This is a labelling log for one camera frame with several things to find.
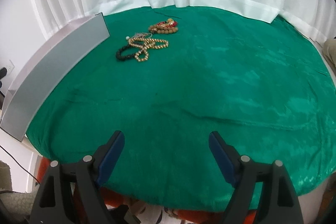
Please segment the white cardboard box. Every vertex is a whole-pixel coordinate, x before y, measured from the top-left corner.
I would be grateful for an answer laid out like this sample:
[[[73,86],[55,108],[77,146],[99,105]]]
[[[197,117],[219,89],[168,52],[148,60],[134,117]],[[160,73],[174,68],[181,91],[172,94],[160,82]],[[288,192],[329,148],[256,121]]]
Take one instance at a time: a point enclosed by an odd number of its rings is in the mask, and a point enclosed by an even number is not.
[[[58,83],[109,36],[102,13],[73,20],[51,36],[26,62],[6,92],[1,129],[22,141]]]

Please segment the green velvet cloth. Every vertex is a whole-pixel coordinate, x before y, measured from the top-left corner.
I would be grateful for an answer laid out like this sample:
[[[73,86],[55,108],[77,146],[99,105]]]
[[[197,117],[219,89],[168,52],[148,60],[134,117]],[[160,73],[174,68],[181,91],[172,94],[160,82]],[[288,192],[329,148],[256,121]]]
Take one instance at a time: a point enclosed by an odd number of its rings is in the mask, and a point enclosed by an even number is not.
[[[125,147],[106,183],[172,209],[223,211],[232,186],[209,149],[217,131],[254,161],[281,160],[298,195],[335,171],[335,87],[313,44],[210,7],[105,18],[110,37],[48,96],[27,129],[46,158],[77,162],[112,134]]]

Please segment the white wall socket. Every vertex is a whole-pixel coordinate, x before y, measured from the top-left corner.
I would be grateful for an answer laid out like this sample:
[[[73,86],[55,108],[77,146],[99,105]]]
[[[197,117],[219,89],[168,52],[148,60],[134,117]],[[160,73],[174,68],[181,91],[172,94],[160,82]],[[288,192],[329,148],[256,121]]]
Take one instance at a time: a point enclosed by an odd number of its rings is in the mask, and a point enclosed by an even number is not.
[[[14,70],[15,65],[13,64],[13,62],[11,60],[7,60],[6,64],[4,65],[4,67],[7,70],[6,75],[9,76],[11,74],[11,72]]]

